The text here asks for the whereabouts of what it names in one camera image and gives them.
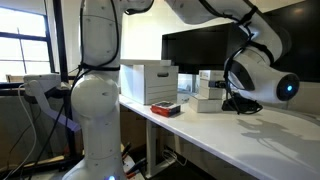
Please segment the blue light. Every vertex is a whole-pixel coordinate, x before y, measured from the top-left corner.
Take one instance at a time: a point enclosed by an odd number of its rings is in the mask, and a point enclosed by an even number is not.
[[[108,180],[116,180],[116,178],[114,178],[114,176],[110,176]]]
[[[288,90],[288,91],[291,91],[291,90],[292,90],[292,86],[288,86],[288,87],[287,87],[287,90]]]

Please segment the box handle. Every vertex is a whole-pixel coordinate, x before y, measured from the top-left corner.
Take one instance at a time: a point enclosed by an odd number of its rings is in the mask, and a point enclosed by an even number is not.
[[[158,77],[168,77],[169,73],[157,73]]]

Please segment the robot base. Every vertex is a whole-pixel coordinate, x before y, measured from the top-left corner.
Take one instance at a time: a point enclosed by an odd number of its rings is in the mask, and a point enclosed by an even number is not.
[[[121,158],[120,154],[100,160],[83,159],[63,176],[63,180],[126,179],[119,158]]]

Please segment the cable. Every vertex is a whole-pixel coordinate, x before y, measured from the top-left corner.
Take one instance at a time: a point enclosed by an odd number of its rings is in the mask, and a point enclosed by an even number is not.
[[[40,109],[40,111],[39,111],[39,114],[34,118],[34,120],[33,120],[33,124],[36,122],[36,120],[40,117],[40,115],[41,115],[41,109]],[[7,169],[6,169],[6,171],[8,171],[9,170],[9,166],[10,166],[10,158],[11,158],[11,153],[12,153],[12,151],[14,150],[14,148],[17,146],[17,144],[20,142],[20,140],[22,139],[22,137],[23,137],[23,135],[27,132],[27,130],[29,129],[31,127],[31,124],[28,126],[28,127],[26,127],[24,130],[23,130],[23,132],[20,134],[20,136],[19,136],[19,138],[18,138],[18,140],[14,143],[14,145],[11,147],[11,149],[10,149],[10,151],[9,151],[9,155],[8,155],[8,158],[7,158]]]
[[[78,80],[81,78],[79,77],[81,71],[82,71],[82,65],[83,65],[83,56],[84,56],[84,48],[83,48],[83,7],[84,7],[84,1],[81,1],[81,8],[80,8],[80,53],[81,53],[81,60],[80,60],[80,65],[78,66],[78,72],[76,76],[74,77],[69,96],[71,96],[72,90],[74,89],[76,83]]]
[[[0,168],[0,172],[8,171],[8,167],[10,168],[10,167],[18,167],[18,166],[19,166],[18,164],[9,164],[9,165],[6,165],[6,166],[3,166],[2,168]]]
[[[76,71],[77,69],[79,69],[79,67],[77,67],[77,68],[75,68],[75,69],[73,69],[73,70],[69,71],[69,72],[68,72],[68,74],[70,74],[70,73],[72,73],[72,72]]]
[[[41,149],[41,151],[40,151],[40,153],[39,153],[39,155],[38,155],[38,157],[37,157],[37,159],[36,159],[36,161],[35,161],[35,163],[34,163],[34,165],[33,165],[32,171],[31,171],[31,173],[30,173],[30,175],[29,175],[29,178],[28,178],[29,180],[31,180],[32,175],[33,175],[33,173],[34,173],[34,171],[35,171],[35,169],[36,169],[36,167],[37,167],[37,165],[38,165],[38,162],[40,161],[40,158],[41,158],[41,156],[42,156],[42,153],[44,152],[44,150],[46,149],[47,145],[49,144],[50,139],[51,139],[51,137],[52,137],[52,135],[53,135],[53,132],[54,132],[54,130],[55,130],[56,127],[57,127],[57,124],[58,124],[60,115],[61,115],[61,113],[62,113],[63,107],[64,107],[64,104],[62,104],[62,106],[61,106],[61,108],[60,108],[60,111],[59,111],[59,114],[58,114],[58,116],[57,116],[57,118],[56,118],[56,120],[55,120],[55,122],[54,122],[54,125],[53,125],[53,127],[52,127],[52,129],[51,129],[51,132],[50,132],[50,134],[49,134],[49,136],[48,136],[45,144],[43,145],[43,147],[42,147],[42,149]]]
[[[233,58],[234,58],[238,53],[243,52],[243,51],[246,49],[246,47],[249,46],[250,42],[252,41],[252,37],[253,37],[254,34],[252,34],[252,32],[251,32],[251,30],[250,30],[250,28],[249,28],[249,25],[250,25],[251,22],[247,22],[247,23],[243,24],[243,23],[241,23],[241,20],[233,17],[232,15],[228,15],[228,14],[225,14],[225,13],[223,13],[223,14],[219,13],[219,12],[216,11],[206,0],[199,0],[199,2],[200,2],[200,3],[203,5],[203,7],[204,7],[207,11],[209,11],[212,15],[217,16],[217,17],[223,17],[223,18],[231,19],[231,20],[235,21],[238,26],[242,26],[242,27],[247,31],[248,39],[247,39],[246,43],[243,44],[239,50],[237,50],[236,52],[234,52],[234,53],[231,55],[231,57],[227,59],[227,61],[226,61],[226,63],[225,63],[226,65],[225,65],[225,70],[224,70],[224,71],[225,71],[225,82],[226,82],[226,91],[227,91],[227,92],[226,92],[226,100],[228,100],[228,94],[230,94],[231,100],[232,100],[233,104],[235,105],[236,111],[237,111],[238,114],[251,115],[251,114],[255,114],[255,113],[261,111],[261,110],[262,110],[262,106],[261,106],[260,109],[258,109],[258,110],[256,110],[256,111],[253,111],[253,112],[250,112],[250,113],[240,111],[240,109],[239,109],[239,107],[238,107],[238,105],[237,105],[237,103],[236,103],[236,101],[235,101],[235,99],[234,99],[234,96],[233,96],[233,94],[232,94],[232,91],[231,91],[230,85],[233,84],[233,83],[232,83],[232,82],[229,80],[229,78],[228,78],[228,77],[229,77],[230,70],[231,70],[231,67],[232,67],[232,61],[234,60]]]
[[[48,16],[48,9],[47,9],[46,0],[43,0],[43,3],[44,3],[44,10],[45,10],[45,12],[46,12],[46,15]]]
[[[26,162],[26,163],[21,167],[21,170],[20,170],[20,179],[23,179],[23,171],[24,171],[25,165],[29,165],[29,164],[32,164],[32,163],[35,163],[35,161]]]
[[[33,145],[32,145],[32,148],[30,150],[30,152],[28,153],[27,157],[22,161],[22,163],[20,163],[20,165],[13,169],[12,171],[10,171],[10,173],[7,175],[7,177],[5,177],[4,179],[8,179],[12,174],[14,174],[18,169],[20,169],[20,167],[29,159],[29,157],[31,156],[35,146],[36,146],[36,143],[37,143],[37,132],[36,132],[36,129],[34,127],[34,124],[32,122],[32,119],[26,109],[26,107],[24,106],[23,102],[22,102],[22,99],[21,99],[21,95],[20,95],[20,90],[21,90],[21,87],[24,86],[25,84],[21,84],[18,88],[18,97],[19,97],[19,101],[21,103],[21,106],[22,108],[24,109],[25,113],[27,114],[27,117],[28,117],[28,120],[30,122],[30,125],[32,127],[32,130],[33,130],[33,134],[34,134],[34,141],[33,141]]]
[[[173,163],[172,161],[169,161],[169,158],[172,158],[174,160],[174,162],[178,162],[181,166],[185,166],[188,162],[187,159],[185,159],[185,162],[182,163],[181,161],[178,160],[178,156],[176,153],[174,153],[174,151],[170,151],[168,149],[164,149],[162,151],[162,157],[168,162],[168,164]]]
[[[111,4],[112,4],[112,9],[113,9],[113,16],[114,16],[114,19],[115,19],[115,26],[116,26],[116,38],[117,38],[117,46],[116,46],[116,52],[114,53],[114,55],[112,56],[112,58],[110,60],[108,60],[107,62],[105,63],[102,63],[98,66],[96,66],[97,68],[101,68],[103,66],[106,66],[110,63],[112,63],[118,56],[118,53],[119,53],[119,49],[120,49],[120,34],[119,34],[119,24],[118,24],[118,18],[117,18],[117,11],[116,11],[116,8],[115,8],[115,5],[114,5],[114,1],[113,0],[110,0],[111,1]],[[82,39],[82,23],[80,22],[80,31],[81,31],[81,35],[80,35],[80,41],[82,42],[81,44],[81,47],[83,46],[83,40]],[[83,47],[81,48],[82,49],[82,57],[81,57],[81,64],[80,66],[83,64]],[[83,72],[78,78],[77,80],[79,80],[81,77],[83,77],[84,75],[88,74],[89,72],[91,72],[92,70],[91,69],[88,69],[86,70],[85,72]]]

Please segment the white device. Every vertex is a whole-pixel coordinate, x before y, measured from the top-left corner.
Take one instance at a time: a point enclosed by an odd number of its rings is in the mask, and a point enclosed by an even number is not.
[[[208,11],[210,7],[238,19],[252,8],[252,4],[247,0],[166,2],[181,20],[188,24],[201,24],[217,18],[218,16]],[[83,62],[95,67],[116,55],[114,61],[102,67],[117,68],[119,53],[116,54],[116,49],[120,42],[117,39],[114,9],[118,24],[121,25],[123,13],[145,12],[152,4],[152,0],[85,0],[82,16]],[[286,53],[287,45],[264,20],[262,13],[254,13],[250,21],[248,27],[254,33],[253,40],[266,45],[274,60]],[[269,56],[253,46],[247,46],[244,51],[235,54],[228,79],[240,89],[242,96],[266,102],[282,102],[292,98],[297,92],[299,82],[296,76],[271,69]],[[125,179],[120,155],[116,84],[118,74],[118,71],[92,70],[75,85],[71,97],[73,116],[79,120],[83,130],[85,158],[70,170],[64,179]]]
[[[28,96],[35,97],[42,112],[47,114],[53,119],[58,117],[58,112],[50,107],[50,104],[45,96],[45,93],[49,90],[61,87],[61,78],[59,74],[41,74],[41,75],[25,75],[23,77],[25,83],[25,92]],[[63,114],[59,116],[58,122],[76,132],[80,130],[78,123],[71,121]]]

